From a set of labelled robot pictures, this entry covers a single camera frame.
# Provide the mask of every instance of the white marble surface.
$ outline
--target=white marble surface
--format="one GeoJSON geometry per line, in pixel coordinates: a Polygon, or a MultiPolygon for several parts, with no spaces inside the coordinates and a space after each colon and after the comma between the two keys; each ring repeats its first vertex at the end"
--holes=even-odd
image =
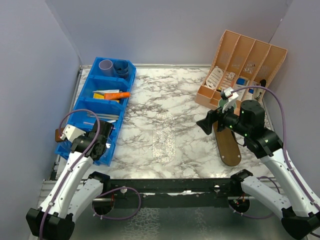
{"type": "MultiPolygon", "coordinates": [[[[257,177],[272,176],[241,146],[240,164],[225,165],[214,134],[207,136],[196,125],[209,110],[195,103],[196,92],[208,70],[138,68],[111,166],[93,165],[84,179],[93,171],[114,179],[226,178],[242,169],[257,177]]],[[[77,97],[89,71],[82,72],[77,97]]]]}

